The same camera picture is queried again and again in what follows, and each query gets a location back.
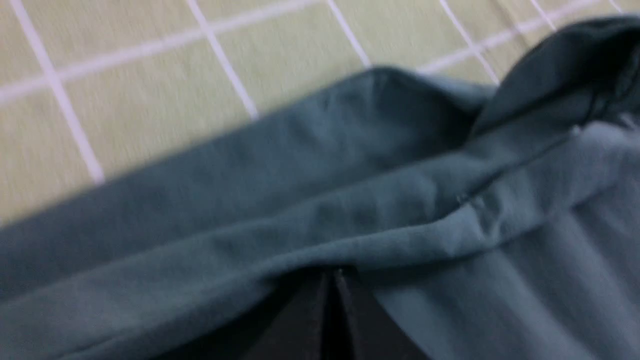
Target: teal fabric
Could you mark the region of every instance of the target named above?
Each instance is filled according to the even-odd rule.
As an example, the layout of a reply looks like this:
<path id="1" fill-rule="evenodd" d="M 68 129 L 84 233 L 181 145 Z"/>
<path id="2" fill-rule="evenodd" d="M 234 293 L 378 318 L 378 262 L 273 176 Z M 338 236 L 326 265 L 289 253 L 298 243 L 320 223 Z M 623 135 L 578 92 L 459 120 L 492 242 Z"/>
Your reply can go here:
<path id="1" fill-rule="evenodd" d="M 0 358 L 146 359 L 353 265 L 434 359 L 637 359 L 639 62 L 618 17 L 498 88 L 368 70 L 11 226 Z"/>

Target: tiled floor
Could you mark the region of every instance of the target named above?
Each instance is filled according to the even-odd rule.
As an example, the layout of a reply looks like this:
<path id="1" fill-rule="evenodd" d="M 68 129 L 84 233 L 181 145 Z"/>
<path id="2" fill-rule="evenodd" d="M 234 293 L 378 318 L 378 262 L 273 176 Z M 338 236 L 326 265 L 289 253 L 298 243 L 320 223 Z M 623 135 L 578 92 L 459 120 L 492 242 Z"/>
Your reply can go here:
<path id="1" fill-rule="evenodd" d="M 490 83 L 554 28 L 633 10 L 640 0 L 0 0 L 0 219 L 372 64 Z"/>

